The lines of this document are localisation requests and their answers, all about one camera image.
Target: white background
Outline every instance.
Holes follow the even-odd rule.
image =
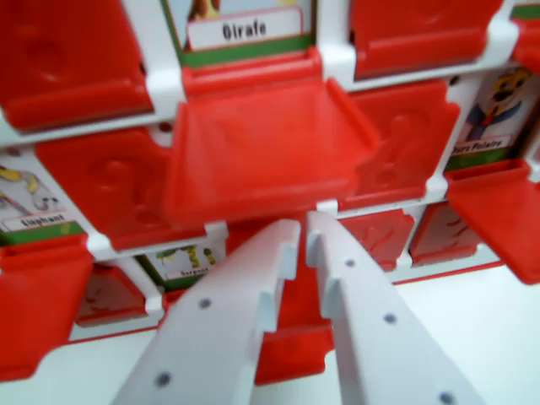
[[[497,267],[397,288],[488,405],[540,403],[540,285],[526,286],[506,267]],[[60,348],[41,362],[32,379],[0,384],[0,403],[110,403],[153,335]],[[392,382],[387,383],[391,389]],[[251,400],[256,405],[305,403],[340,403],[333,352],[324,374],[257,387]]]

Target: red plastic tray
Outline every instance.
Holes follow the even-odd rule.
[[[506,160],[445,176],[450,205],[526,284],[540,282],[540,184],[523,160]]]
[[[0,381],[30,377],[68,341],[92,256],[84,236],[0,250]]]
[[[332,79],[206,94],[180,106],[165,211],[180,226],[292,212],[354,192],[376,129]]]

